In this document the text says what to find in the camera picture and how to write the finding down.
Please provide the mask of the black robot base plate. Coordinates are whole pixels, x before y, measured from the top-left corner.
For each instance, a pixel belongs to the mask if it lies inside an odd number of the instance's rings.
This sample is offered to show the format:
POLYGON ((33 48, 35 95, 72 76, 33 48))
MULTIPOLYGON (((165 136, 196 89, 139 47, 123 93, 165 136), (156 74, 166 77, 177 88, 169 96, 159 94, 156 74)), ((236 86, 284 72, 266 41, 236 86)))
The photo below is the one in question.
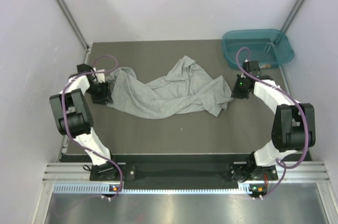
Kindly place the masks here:
POLYGON ((276 167, 262 179, 244 180, 250 154, 129 154, 114 155, 125 189, 236 189, 247 181, 277 181, 276 167))

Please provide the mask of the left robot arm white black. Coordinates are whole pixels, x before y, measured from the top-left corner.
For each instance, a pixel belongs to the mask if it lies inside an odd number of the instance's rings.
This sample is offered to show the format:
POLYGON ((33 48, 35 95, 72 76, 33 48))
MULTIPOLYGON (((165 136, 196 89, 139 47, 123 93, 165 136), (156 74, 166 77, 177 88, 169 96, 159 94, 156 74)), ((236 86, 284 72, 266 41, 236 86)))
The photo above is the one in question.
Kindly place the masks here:
POLYGON ((81 146, 91 159, 91 166, 83 169, 90 172, 92 181, 117 181, 120 168, 112 162, 110 150, 103 145, 93 126, 93 116, 85 94, 93 104, 112 104, 110 85, 104 71, 97 71, 87 64, 77 66, 65 88, 49 98, 53 117, 61 135, 67 135, 81 146))

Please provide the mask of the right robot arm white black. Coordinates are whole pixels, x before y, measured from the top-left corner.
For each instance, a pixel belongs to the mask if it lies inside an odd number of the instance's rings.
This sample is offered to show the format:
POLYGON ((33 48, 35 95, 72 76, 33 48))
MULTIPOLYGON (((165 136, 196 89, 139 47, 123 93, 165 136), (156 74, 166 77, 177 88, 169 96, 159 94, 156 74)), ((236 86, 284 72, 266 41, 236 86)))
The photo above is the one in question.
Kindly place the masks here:
POLYGON ((245 173, 241 175, 244 180, 258 180, 285 157, 315 144, 315 115, 311 104, 296 106, 271 78, 255 81, 244 74, 237 75, 231 96, 244 99, 250 93, 274 113, 271 140, 249 155, 245 173))

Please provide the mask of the grey adidas t-shirt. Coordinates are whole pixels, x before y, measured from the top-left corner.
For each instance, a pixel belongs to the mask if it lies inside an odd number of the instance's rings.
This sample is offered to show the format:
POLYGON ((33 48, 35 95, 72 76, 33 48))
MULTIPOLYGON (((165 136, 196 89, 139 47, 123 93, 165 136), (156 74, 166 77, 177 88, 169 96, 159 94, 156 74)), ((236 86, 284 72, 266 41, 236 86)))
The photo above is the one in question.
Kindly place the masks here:
POLYGON ((233 100, 223 76, 211 78, 188 56, 179 59, 167 75, 149 83, 139 81, 129 67, 116 69, 106 80, 113 84, 108 107, 146 119, 199 111, 217 117, 233 100))

